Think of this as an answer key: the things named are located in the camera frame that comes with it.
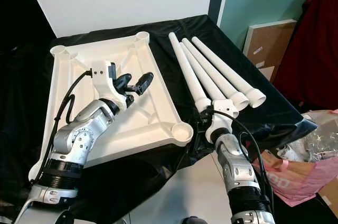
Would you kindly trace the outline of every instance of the robotic arm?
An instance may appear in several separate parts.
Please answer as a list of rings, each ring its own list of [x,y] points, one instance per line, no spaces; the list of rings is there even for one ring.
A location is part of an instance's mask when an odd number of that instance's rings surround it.
[[[223,127],[214,130],[211,141],[215,143],[223,169],[232,212],[231,223],[274,224],[269,203],[261,193],[254,169],[240,149],[237,138]]]
[[[100,98],[56,133],[54,147],[46,153],[49,154],[46,165],[41,167],[42,173],[36,178],[15,224],[73,223],[68,208],[77,196],[89,152],[115,116],[133,103],[134,97],[126,92],[142,95],[153,80],[149,72],[129,86],[132,76],[124,74],[116,78],[115,65],[109,62],[94,62],[91,74]]]

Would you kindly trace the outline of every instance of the wire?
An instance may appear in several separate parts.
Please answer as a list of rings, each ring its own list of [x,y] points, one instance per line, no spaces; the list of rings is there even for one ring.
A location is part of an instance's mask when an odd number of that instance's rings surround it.
[[[268,185],[268,187],[269,187],[269,192],[270,192],[271,211],[272,211],[272,214],[274,214],[274,193],[273,193],[273,189],[271,187],[270,181],[269,181],[268,176],[266,174],[266,171],[265,171],[265,168],[264,168],[264,165],[263,165],[262,156],[260,154],[260,150],[259,150],[258,144],[257,144],[254,136],[249,131],[249,129],[244,124],[242,124],[241,122],[239,122],[236,118],[234,118],[234,117],[232,117],[232,116],[230,116],[230,115],[228,115],[228,114],[226,114],[224,112],[221,112],[221,111],[218,111],[218,110],[214,110],[214,109],[207,109],[207,111],[211,111],[213,113],[217,113],[217,114],[220,114],[220,115],[223,115],[223,116],[226,116],[226,117],[230,118],[232,121],[234,121],[235,123],[237,123],[245,131],[245,133],[247,133],[249,135],[249,138],[252,141],[253,146],[254,146],[254,148],[255,148],[255,150],[257,152],[257,155],[258,155],[258,163],[259,163],[259,169],[260,169],[260,176],[261,176],[261,179],[262,179],[262,182],[261,182],[261,187],[262,187],[261,191],[262,191],[262,194],[264,196],[266,196],[266,189],[265,189],[265,182],[266,182],[267,185]],[[243,151],[240,139],[238,141],[239,141],[239,147],[240,147],[241,151],[243,152],[243,155],[246,157],[246,159],[249,162],[251,162],[250,158]]]
[[[41,176],[42,174],[42,171],[43,171],[43,168],[45,167],[46,165],[46,162],[47,162],[47,159],[48,159],[48,155],[49,153],[51,152],[51,149],[53,148],[53,141],[54,141],[54,136],[56,135],[57,131],[58,131],[58,124],[59,124],[59,121],[61,119],[61,115],[66,107],[66,105],[69,103],[69,108],[68,108],[68,111],[67,111],[67,114],[66,114],[66,122],[67,124],[71,123],[69,121],[69,118],[70,118],[70,114],[71,114],[71,111],[73,109],[73,105],[74,105],[74,102],[75,102],[75,95],[74,94],[70,94],[73,89],[75,88],[75,86],[80,82],[80,80],[86,76],[86,75],[89,75],[91,76],[92,75],[92,72],[91,70],[88,70],[88,71],[85,71],[83,74],[81,74],[74,82],[73,84],[70,86],[70,88],[68,89],[67,93],[64,95],[64,98],[61,102],[61,105],[60,105],[60,108],[58,110],[58,113],[57,115],[55,116],[54,120],[54,126],[53,126],[53,129],[52,129],[52,132],[51,132],[51,136],[49,137],[49,141],[48,141],[48,145],[47,145],[47,148],[46,148],[46,152],[44,154],[44,157],[43,157],[43,160],[42,160],[42,163],[41,163],[41,166],[40,166],[40,169],[37,173],[37,176],[35,177],[35,180],[31,180],[30,182],[31,183],[35,183]]]

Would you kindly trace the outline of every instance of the white bracket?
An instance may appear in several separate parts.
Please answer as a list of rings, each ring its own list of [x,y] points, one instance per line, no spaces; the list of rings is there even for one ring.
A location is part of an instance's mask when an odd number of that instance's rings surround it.
[[[95,61],[92,63],[92,82],[99,93],[99,98],[105,98],[113,101],[120,109],[124,111],[127,109],[126,97],[119,94],[114,85],[112,78],[109,77],[108,61]]]
[[[215,100],[212,104],[214,110],[224,112],[234,118],[236,118],[239,114],[238,109],[233,105],[233,102],[230,99]],[[214,113],[212,115],[211,125],[205,132],[206,140],[211,143],[210,136],[212,132],[218,128],[226,128],[230,133],[232,133],[231,123],[232,120],[230,118]]]

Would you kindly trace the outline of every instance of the cardboard box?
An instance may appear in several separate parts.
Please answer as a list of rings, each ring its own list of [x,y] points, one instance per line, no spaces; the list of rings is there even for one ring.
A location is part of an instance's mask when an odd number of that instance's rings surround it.
[[[249,26],[243,53],[271,82],[276,77],[296,23],[295,20],[284,20]]]
[[[338,218],[338,177],[324,186],[319,195]]]

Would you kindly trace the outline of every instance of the red fabric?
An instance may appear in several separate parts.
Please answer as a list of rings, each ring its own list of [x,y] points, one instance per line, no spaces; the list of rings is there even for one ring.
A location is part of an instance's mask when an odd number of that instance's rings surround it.
[[[338,0],[307,0],[274,85],[286,98],[338,107]]]

